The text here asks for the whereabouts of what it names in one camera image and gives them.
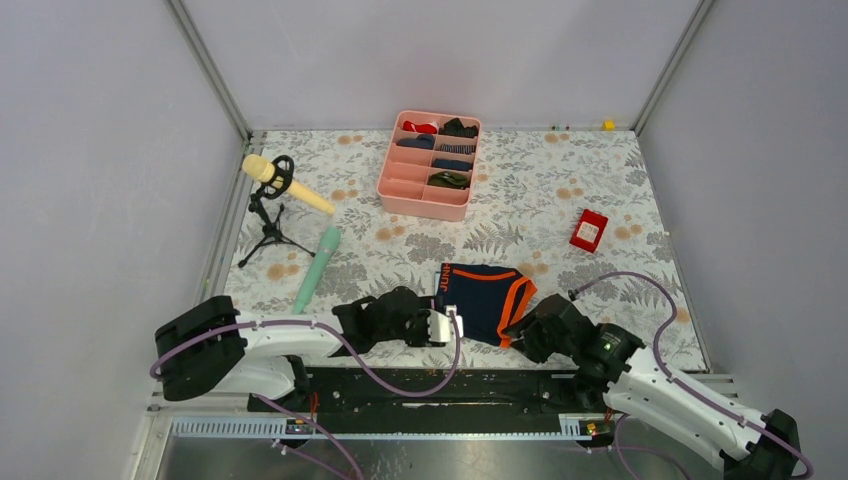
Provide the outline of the navy orange boxer underwear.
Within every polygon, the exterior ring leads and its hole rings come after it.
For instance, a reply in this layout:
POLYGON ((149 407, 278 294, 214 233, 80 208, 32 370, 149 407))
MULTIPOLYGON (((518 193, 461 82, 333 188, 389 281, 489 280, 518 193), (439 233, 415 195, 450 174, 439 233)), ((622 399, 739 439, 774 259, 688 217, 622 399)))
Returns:
POLYGON ((507 349, 505 330, 517 324, 537 293, 530 277, 514 268, 444 263, 435 290, 435 306, 457 309, 463 336, 507 349))

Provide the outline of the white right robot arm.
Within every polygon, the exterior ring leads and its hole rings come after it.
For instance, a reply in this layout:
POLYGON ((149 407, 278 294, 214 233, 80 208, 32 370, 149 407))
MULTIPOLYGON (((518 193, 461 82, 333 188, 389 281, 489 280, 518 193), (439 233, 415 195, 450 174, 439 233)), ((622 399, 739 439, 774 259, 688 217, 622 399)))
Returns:
POLYGON ((530 360, 554 354, 577 366, 573 396, 583 410, 604 406, 641 420, 687 446, 726 479, 791 479, 800 461, 795 419, 762 413, 719 394, 661 361, 638 336, 595 324, 552 295, 502 334, 530 360))

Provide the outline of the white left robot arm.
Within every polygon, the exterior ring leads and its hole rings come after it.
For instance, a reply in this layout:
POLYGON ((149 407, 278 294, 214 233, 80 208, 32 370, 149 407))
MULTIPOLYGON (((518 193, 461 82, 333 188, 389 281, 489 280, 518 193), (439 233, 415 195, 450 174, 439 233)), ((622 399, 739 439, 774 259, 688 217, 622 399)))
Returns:
POLYGON ((279 319, 241 312, 230 297, 219 295, 155 331, 158 357, 150 375, 171 402, 210 392, 249 393, 296 411, 310 397, 305 359, 347 356, 362 364, 364 354, 380 343, 444 347, 462 335, 456 306, 438 306, 435 298, 406 287, 328 313, 279 319))

